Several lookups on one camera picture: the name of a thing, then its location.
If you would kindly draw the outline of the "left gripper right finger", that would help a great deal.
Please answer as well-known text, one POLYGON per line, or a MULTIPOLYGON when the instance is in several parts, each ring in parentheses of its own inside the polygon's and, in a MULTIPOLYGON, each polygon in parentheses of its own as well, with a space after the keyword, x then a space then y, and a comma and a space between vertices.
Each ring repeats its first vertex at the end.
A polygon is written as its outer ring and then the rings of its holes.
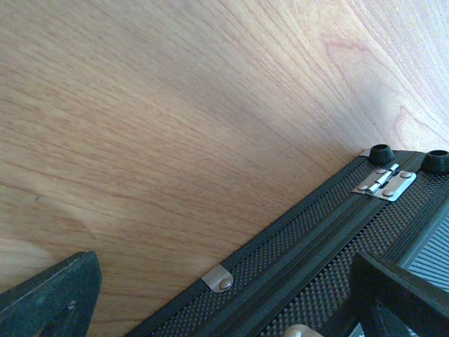
POLYGON ((354 256, 349 300, 329 319, 330 336, 349 336, 360 324, 365 336, 448 335, 448 293, 369 253, 354 256))

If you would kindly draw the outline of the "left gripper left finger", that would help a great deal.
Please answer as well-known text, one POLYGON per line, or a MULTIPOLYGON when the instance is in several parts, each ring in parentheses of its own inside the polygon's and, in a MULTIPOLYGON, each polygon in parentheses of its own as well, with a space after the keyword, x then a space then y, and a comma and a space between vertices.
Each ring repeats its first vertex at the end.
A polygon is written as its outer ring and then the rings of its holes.
POLYGON ((2 336, 86 336, 102 274, 81 251, 1 294, 2 336))

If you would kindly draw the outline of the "black poker set case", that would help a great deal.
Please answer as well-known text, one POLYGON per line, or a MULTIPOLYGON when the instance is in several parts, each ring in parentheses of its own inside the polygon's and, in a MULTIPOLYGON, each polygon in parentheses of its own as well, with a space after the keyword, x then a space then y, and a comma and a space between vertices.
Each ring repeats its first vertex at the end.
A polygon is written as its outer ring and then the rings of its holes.
POLYGON ((361 252, 448 293, 447 151, 372 147, 130 334, 330 336, 361 252))

